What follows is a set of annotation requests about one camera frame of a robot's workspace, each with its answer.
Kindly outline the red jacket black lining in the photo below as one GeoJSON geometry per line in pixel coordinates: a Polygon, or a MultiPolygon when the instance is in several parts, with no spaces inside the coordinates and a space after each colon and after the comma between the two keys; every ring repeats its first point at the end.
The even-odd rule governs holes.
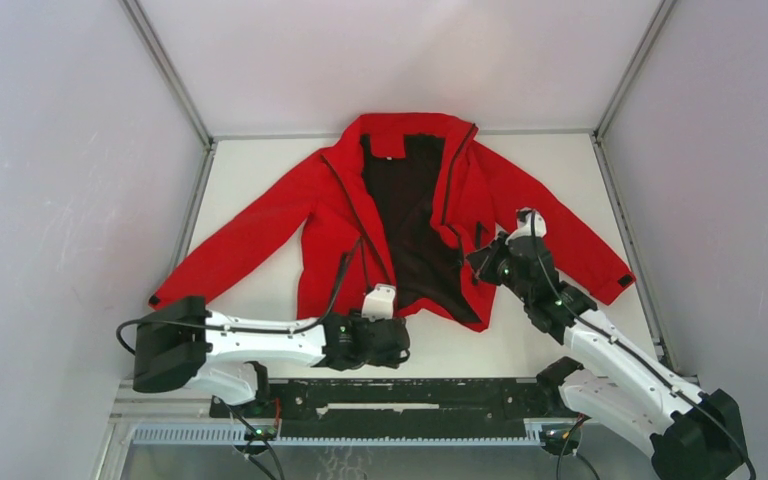
{"type": "Polygon", "coordinates": [[[357,309],[373,286],[388,284],[399,315],[424,309],[481,332],[496,289],[474,277],[466,257],[498,230],[514,230],[523,209],[545,220],[556,267],[594,299],[614,302],[635,280],[627,263],[477,134],[475,124],[441,113],[359,116],[202,241],[149,305],[212,301],[299,234],[300,318],[357,309]]]}

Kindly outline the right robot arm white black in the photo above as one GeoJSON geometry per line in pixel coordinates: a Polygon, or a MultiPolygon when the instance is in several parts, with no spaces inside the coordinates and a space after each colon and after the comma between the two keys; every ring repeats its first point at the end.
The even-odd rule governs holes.
{"type": "Polygon", "coordinates": [[[569,350],[542,373],[544,412],[572,410],[609,428],[660,479],[726,479],[740,467],[757,478],[736,400],[702,390],[634,345],[594,300],[560,279],[540,236],[502,232],[467,260],[478,279],[509,289],[531,323],[569,350]]]}

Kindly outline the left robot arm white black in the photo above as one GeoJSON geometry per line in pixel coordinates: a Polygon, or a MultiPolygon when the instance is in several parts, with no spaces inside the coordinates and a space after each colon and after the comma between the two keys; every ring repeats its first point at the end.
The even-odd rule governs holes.
{"type": "Polygon", "coordinates": [[[136,329],[132,388],[142,394],[194,389],[258,417],[271,407],[267,363],[335,371],[396,369],[410,357],[402,318],[329,312],[291,322],[229,316],[188,296],[142,318],[136,329]]]}

